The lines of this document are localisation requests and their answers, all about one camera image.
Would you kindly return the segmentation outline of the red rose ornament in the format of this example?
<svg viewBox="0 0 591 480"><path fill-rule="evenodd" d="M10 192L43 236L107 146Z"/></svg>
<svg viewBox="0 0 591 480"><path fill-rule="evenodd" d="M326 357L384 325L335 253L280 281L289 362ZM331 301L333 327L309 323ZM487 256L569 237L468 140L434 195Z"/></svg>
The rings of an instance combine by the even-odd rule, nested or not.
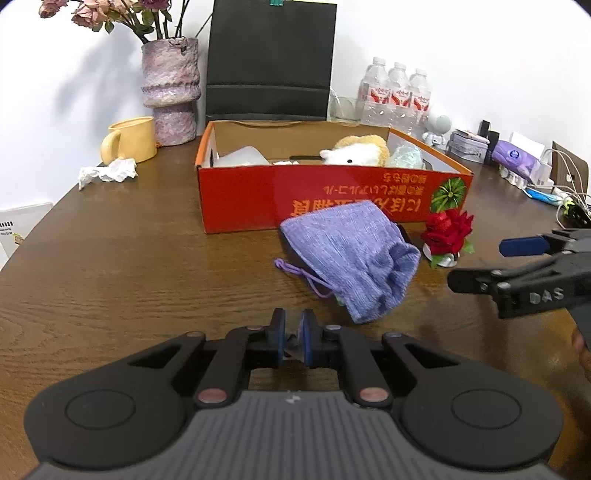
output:
<svg viewBox="0 0 591 480"><path fill-rule="evenodd" d="M469 236L473 232L474 216L467 211L452 208L431 213L421 234L423 253L431 267L452 268L464 254L474 252Z"/></svg>

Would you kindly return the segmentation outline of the purple drawstring pouch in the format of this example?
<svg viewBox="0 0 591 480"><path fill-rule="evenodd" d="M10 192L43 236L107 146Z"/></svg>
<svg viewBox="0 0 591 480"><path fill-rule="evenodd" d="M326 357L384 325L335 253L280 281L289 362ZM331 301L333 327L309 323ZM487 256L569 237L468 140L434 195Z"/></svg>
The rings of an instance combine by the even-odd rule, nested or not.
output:
<svg viewBox="0 0 591 480"><path fill-rule="evenodd" d="M405 299L421 259L399 226L369 200L287 219L280 233L353 323L376 321Z"/></svg>

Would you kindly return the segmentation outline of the purple tissue pack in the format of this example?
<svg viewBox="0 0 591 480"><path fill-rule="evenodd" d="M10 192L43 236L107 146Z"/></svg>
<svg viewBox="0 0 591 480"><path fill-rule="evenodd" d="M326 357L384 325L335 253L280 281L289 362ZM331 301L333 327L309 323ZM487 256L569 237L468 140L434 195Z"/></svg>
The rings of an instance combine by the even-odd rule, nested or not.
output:
<svg viewBox="0 0 591 480"><path fill-rule="evenodd" d="M492 159L523 179L532 180L532 174L539 166L539 160L512 143L499 140L493 149Z"/></svg>

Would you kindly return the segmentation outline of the black small bottle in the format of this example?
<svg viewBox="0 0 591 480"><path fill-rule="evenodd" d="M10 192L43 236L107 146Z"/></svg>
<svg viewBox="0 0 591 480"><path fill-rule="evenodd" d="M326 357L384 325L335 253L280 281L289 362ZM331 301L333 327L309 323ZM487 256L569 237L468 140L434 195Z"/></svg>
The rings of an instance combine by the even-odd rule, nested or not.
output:
<svg viewBox="0 0 591 480"><path fill-rule="evenodd" d="M499 141L500 134L498 132L490 129L490 122L489 121L482 120L480 122L478 135L483 138L486 138L488 140L488 147L487 147L484 163L486 165L492 165L493 164L492 154L493 154L493 151Z"/></svg>

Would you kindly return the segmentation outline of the iridescent plastic bag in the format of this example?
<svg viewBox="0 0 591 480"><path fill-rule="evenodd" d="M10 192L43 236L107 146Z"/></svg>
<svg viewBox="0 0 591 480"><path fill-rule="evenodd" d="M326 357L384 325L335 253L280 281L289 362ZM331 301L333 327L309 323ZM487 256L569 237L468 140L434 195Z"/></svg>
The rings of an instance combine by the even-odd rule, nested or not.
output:
<svg viewBox="0 0 591 480"><path fill-rule="evenodd" d="M388 168L423 170L421 149L414 144L401 144L387 160Z"/></svg>

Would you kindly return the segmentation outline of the white robot figurine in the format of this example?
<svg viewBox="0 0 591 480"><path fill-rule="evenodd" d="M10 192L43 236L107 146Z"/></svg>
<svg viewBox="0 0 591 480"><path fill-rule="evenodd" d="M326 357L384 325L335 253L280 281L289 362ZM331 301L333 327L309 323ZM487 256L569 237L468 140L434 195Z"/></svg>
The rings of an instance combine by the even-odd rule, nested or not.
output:
<svg viewBox="0 0 591 480"><path fill-rule="evenodd" d="M422 141L440 151L446 150L446 135L452 129L452 121L445 115L430 114L425 122Z"/></svg>

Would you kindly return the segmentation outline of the white yellow plush toy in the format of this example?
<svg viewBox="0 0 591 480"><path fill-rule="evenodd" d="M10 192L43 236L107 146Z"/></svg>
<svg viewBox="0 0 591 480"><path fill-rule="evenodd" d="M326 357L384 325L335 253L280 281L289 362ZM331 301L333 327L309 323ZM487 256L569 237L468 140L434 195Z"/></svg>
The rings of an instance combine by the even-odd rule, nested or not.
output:
<svg viewBox="0 0 591 480"><path fill-rule="evenodd" d="M325 165L385 167L390 156L386 140L377 135L346 136L320 151Z"/></svg>

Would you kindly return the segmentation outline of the water bottle right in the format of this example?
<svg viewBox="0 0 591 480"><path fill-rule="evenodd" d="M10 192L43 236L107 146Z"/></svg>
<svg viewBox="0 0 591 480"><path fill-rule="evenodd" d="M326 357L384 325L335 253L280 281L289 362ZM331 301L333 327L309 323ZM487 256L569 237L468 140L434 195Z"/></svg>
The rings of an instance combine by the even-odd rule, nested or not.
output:
<svg viewBox="0 0 591 480"><path fill-rule="evenodd" d="M419 71L412 74L409 79L409 89L411 92L409 133L414 137L419 137L422 135L430 109L431 90L427 75Z"/></svg>

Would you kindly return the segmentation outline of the water bottle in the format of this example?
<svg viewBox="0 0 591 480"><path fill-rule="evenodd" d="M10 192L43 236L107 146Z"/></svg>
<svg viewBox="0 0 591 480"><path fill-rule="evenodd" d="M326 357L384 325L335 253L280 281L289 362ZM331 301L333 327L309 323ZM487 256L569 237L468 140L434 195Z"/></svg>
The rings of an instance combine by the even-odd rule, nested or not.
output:
<svg viewBox="0 0 591 480"><path fill-rule="evenodd" d="M427 75L419 71L412 74L409 79L409 89L411 92L409 133L414 137L419 137L422 135L430 109L431 90Z"/></svg>
<svg viewBox="0 0 591 480"><path fill-rule="evenodd" d="M359 88L363 124L374 126L388 124L389 96L390 84L386 64L375 57L372 64L367 67Z"/></svg>
<svg viewBox="0 0 591 480"><path fill-rule="evenodd" d="M399 62L389 71L391 126L405 131L409 125L410 83L406 67Z"/></svg>

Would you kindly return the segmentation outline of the water bottle middle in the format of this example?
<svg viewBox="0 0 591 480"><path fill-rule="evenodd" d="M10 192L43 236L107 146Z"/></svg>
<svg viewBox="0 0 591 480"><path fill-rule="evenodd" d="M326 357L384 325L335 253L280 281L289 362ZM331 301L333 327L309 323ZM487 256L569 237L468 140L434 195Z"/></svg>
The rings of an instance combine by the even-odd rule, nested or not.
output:
<svg viewBox="0 0 591 480"><path fill-rule="evenodd" d="M399 62L389 71L391 126L405 131L409 125L410 83L406 67Z"/></svg>

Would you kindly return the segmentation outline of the water bottle left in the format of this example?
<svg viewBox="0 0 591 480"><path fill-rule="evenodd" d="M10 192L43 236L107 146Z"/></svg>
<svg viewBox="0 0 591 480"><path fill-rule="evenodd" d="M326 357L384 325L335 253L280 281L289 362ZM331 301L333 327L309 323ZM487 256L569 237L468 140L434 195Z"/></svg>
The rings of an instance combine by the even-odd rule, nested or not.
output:
<svg viewBox="0 0 591 480"><path fill-rule="evenodd" d="M363 124L374 126L388 124L389 96L390 84L386 64L375 57L372 64L367 67L359 88Z"/></svg>

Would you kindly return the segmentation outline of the clear drinking glass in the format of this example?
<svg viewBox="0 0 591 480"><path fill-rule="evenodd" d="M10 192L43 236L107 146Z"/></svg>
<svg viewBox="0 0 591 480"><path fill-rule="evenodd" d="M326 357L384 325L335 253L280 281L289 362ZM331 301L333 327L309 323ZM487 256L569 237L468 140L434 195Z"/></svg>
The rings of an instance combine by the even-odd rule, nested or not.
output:
<svg viewBox="0 0 591 480"><path fill-rule="evenodd" d="M329 92L328 120L332 122L360 123L362 111L358 99Z"/></svg>

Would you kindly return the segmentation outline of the white card at left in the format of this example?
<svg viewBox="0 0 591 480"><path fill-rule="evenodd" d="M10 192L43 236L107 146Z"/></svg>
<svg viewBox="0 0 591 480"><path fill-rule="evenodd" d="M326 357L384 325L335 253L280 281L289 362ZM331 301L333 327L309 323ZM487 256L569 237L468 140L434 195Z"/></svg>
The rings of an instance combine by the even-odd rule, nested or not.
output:
<svg viewBox="0 0 591 480"><path fill-rule="evenodd" d="M52 207L52 203L45 203L1 212L1 253L4 255L1 266L7 263Z"/></svg>

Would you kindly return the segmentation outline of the orange cardboard box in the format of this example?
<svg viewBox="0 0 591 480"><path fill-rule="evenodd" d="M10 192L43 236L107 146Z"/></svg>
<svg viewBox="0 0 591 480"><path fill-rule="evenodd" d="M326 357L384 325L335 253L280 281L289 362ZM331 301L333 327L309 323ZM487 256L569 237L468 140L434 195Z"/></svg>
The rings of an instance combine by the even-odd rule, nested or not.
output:
<svg viewBox="0 0 591 480"><path fill-rule="evenodd" d="M377 135L389 150L421 149L423 170L325 165L320 151L346 136ZM245 146L266 166L214 168L213 161ZM212 121L195 157L204 230L225 233L276 229L288 218L363 200L394 222L422 222L436 211L460 208L473 174L423 142L386 127L342 122Z"/></svg>

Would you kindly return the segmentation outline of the purple ceramic vase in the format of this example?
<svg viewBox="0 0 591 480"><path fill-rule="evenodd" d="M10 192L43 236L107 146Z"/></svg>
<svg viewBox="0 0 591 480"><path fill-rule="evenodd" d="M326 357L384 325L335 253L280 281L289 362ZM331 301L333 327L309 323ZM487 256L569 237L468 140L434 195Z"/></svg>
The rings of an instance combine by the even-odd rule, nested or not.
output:
<svg viewBox="0 0 591 480"><path fill-rule="evenodd" d="M152 110L156 142L176 146L197 138L201 96L198 40L153 40L141 47L143 103Z"/></svg>

